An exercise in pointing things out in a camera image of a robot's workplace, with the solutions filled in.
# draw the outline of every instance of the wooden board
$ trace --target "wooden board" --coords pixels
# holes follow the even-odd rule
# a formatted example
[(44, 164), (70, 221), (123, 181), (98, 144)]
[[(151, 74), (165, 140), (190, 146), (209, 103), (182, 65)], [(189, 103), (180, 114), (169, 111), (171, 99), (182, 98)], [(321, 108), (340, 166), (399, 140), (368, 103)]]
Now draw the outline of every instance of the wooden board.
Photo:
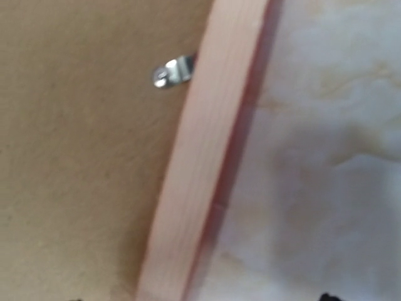
[(213, 5), (148, 241), (138, 301), (184, 298), (268, 3)]

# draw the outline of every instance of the metal bracket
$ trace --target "metal bracket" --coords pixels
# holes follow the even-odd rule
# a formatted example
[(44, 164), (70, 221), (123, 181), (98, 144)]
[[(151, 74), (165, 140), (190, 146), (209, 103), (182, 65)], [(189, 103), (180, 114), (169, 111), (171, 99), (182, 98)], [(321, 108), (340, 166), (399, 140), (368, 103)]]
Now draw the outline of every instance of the metal bracket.
[(153, 73), (153, 83), (157, 88), (170, 88), (192, 78), (195, 55), (180, 56), (158, 67)]

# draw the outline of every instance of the cardboard surface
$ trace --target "cardboard surface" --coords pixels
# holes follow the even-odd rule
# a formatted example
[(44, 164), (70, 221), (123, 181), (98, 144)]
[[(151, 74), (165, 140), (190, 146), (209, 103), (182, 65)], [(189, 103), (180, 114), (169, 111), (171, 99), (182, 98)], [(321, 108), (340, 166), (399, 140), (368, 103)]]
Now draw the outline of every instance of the cardboard surface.
[(211, 0), (0, 5), (1, 299), (130, 300)]

